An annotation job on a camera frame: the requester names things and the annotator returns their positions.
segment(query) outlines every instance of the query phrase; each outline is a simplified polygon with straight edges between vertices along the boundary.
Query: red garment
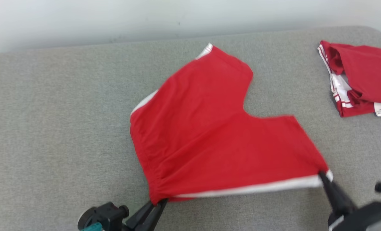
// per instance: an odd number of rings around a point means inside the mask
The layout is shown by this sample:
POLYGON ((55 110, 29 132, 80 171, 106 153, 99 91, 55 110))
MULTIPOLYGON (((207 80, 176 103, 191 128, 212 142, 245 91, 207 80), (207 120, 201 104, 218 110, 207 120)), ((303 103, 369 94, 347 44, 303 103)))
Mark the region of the red garment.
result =
POLYGON ((131 115, 151 201, 320 186, 327 164, 295 117, 243 110, 249 66, 212 45, 201 55, 131 115))
POLYGON ((318 50, 331 75, 340 116, 373 113, 374 103, 381 103, 381 48, 321 41, 318 50))

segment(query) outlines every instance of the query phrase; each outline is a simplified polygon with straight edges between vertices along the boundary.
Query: clothing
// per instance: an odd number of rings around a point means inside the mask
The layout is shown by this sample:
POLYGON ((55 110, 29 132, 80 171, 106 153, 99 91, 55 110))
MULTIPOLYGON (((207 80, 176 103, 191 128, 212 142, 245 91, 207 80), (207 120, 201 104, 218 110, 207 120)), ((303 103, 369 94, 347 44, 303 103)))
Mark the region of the clothing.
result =
POLYGON ((152 203, 318 187, 331 172, 291 115, 259 118, 243 101, 250 67, 209 44, 131 114, 152 203))
POLYGON ((381 48, 321 41, 318 51, 340 116, 375 112, 374 103, 381 103, 381 48))

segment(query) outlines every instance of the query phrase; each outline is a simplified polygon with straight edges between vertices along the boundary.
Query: red fabric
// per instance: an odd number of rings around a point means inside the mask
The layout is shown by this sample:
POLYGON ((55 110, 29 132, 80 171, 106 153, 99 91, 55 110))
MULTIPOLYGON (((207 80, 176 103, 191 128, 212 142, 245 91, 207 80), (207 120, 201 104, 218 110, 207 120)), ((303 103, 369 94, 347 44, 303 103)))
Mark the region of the red fabric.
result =
POLYGON ((337 102, 342 117, 374 112, 374 102, 381 103, 381 48, 321 41, 332 72, 346 73, 347 92, 353 108, 344 108, 337 102))
POLYGON ((243 110, 252 70, 216 47, 173 74, 131 116, 152 203, 328 171, 293 116, 243 110))

